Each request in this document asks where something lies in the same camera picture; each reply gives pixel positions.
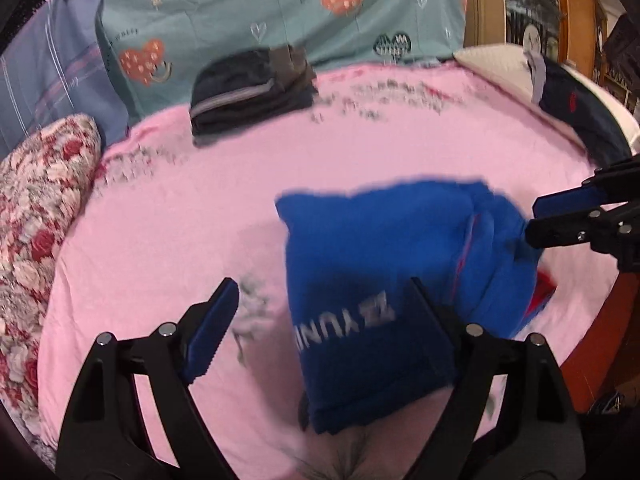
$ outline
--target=pink bed sheet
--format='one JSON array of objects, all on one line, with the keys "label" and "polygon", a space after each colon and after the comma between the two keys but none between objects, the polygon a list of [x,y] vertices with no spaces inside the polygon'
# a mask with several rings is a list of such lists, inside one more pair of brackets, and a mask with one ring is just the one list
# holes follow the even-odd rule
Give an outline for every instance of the pink bed sheet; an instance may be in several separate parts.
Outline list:
[{"label": "pink bed sheet", "polygon": [[[208,298],[225,276],[241,305],[208,373],[191,393],[242,480],[402,476],[449,397],[442,390],[337,436],[297,425],[302,378],[287,309],[285,190],[355,192],[430,177],[483,178],[524,214],[539,195],[593,173],[584,152],[510,97],[455,64],[430,70],[364,66],[319,78],[311,110],[209,146],[192,144],[187,107],[139,124],[103,161],[85,212],[56,266],[40,345],[45,438],[55,445],[82,361],[100,332],[150,333]],[[583,337],[617,276],[610,256],[546,251],[558,282],[523,334],[542,332],[560,362]],[[173,461],[145,381],[143,413],[158,456]],[[495,423],[497,380],[481,433]],[[361,465],[349,469],[355,453]]]}]

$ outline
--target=gray stripe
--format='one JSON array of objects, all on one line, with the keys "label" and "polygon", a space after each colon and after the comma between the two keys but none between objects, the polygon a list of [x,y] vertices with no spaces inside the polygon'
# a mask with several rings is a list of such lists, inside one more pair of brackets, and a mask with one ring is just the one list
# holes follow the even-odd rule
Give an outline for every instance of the gray stripe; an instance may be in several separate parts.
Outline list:
[{"label": "gray stripe", "polygon": [[47,45],[49,47],[49,53],[51,54],[51,59],[53,60],[53,66],[56,67],[56,72],[58,72],[58,77],[60,78],[60,82],[62,83],[62,86],[65,89],[66,98],[69,99],[69,102],[71,103],[71,108],[75,110],[76,107],[74,106],[74,102],[71,100],[71,97],[69,96],[69,89],[66,86],[66,80],[62,73],[62,65],[60,65],[60,60],[58,59],[58,53],[56,52],[56,46],[54,45],[54,42],[53,42],[53,33],[51,32],[51,12],[52,12],[51,0],[48,1],[48,4],[49,4],[49,13],[47,15],[47,23],[44,26],[44,32],[47,37]]},{"label": "gray stripe", "polygon": [[524,55],[529,61],[529,68],[531,69],[531,81],[533,83],[533,97],[531,101],[533,104],[539,105],[542,101],[542,94],[545,91],[546,84],[546,64],[545,59],[539,52],[532,52],[525,50]]},{"label": "gray stripe", "polygon": [[266,94],[275,84],[275,80],[269,79],[269,81],[263,85],[249,86],[247,88],[227,92],[226,94],[219,94],[215,97],[210,97],[209,99],[204,99],[204,101],[199,102],[190,110],[189,116],[193,119],[195,116],[204,112],[209,112],[215,108],[220,108],[221,106],[231,103],[237,103],[238,101],[244,101],[252,97],[258,97],[258,95]]},{"label": "gray stripe", "polygon": [[4,133],[2,133],[2,128],[0,128],[0,136],[2,137],[2,140],[4,140],[4,145],[7,148],[6,156],[9,156],[9,153],[11,153],[11,147],[9,147],[9,141],[6,140],[6,137],[4,136]]},{"label": "gray stripe", "polygon": [[6,89],[9,91],[9,98],[14,104],[15,114],[18,116],[20,126],[22,126],[24,136],[26,137],[28,135],[27,128],[24,126],[24,121],[22,120],[22,116],[20,115],[20,110],[18,110],[18,103],[15,101],[14,90],[11,88],[11,82],[9,81],[9,73],[6,69],[6,61],[4,60],[4,56],[0,57],[0,60],[2,61],[2,72],[4,72],[4,82],[6,83]]}]

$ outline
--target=navy blue cloth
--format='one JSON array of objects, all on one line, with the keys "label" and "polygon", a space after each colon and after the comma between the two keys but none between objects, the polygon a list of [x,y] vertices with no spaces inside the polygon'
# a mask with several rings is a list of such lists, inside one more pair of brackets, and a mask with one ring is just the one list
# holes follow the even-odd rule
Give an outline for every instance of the navy blue cloth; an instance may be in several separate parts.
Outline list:
[{"label": "navy blue cloth", "polygon": [[562,65],[527,51],[533,102],[571,126],[601,168],[631,158],[631,148],[618,121],[605,104]]},{"label": "navy blue cloth", "polygon": [[524,326],[541,251],[525,242],[519,211],[481,182],[289,194],[276,208],[289,229],[289,308],[318,433],[369,424],[452,380],[436,372],[431,314],[406,300],[412,277],[496,336]]}]

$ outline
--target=blue folded cloth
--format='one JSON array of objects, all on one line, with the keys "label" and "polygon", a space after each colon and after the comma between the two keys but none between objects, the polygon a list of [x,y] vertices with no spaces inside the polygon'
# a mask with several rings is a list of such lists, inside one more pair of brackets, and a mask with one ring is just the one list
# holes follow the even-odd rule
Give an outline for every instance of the blue folded cloth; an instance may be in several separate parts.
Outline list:
[{"label": "blue folded cloth", "polygon": [[416,182],[345,196],[288,194],[287,290],[318,433],[389,415],[453,379],[431,301],[496,336],[524,323],[541,251],[505,197],[474,182]]}]

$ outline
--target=folded black clothing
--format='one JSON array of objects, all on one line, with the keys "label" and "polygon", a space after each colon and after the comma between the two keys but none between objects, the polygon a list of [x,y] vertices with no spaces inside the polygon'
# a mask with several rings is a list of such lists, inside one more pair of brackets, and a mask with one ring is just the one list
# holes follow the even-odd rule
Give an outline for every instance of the folded black clothing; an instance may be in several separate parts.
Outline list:
[{"label": "folded black clothing", "polygon": [[278,109],[271,109],[269,112],[265,112],[254,117],[249,117],[247,115],[242,116],[242,114],[238,114],[236,117],[230,118],[228,121],[219,120],[218,118],[216,118],[215,121],[211,122],[201,118],[195,118],[191,120],[191,131],[195,137],[201,137],[211,134],[222,134],[224,132],[229,132],[237,128],[253,126],[254,124],[261,123],[268,119],[273,119],[289,112],[311,108],[314,103],[315,95],[315,89],[313,89],[313,91],[305,91],[304,93],[298,94],[292,100],[289,100],[286,103],[286,106],[280,107]]},{"label": "folded black clothing", "polygon": [[308,70],[294,80],[282,92],[263,93],[245,100],[210,108],[209,110],[196,114],[195,116],[192,113],[191,116],[192,118],[201,118],[206,115],[210,120],[213,120],[213,118],[223,118],[238,114],[256,116],[262,113],[267,113],[271,111],[272,108],[282,106],[285,102],[291,99],[292,96],[295,96],[300,92],[315,91],[315,87],[312,85],[312,81],[315,76],[316,74],[309,66]]},{"label": "folded black clothing", "polygon": [[193,135],[221,133],[312,106],[316,74],[301,48],[240,52],[205,67],[191,99]]}]

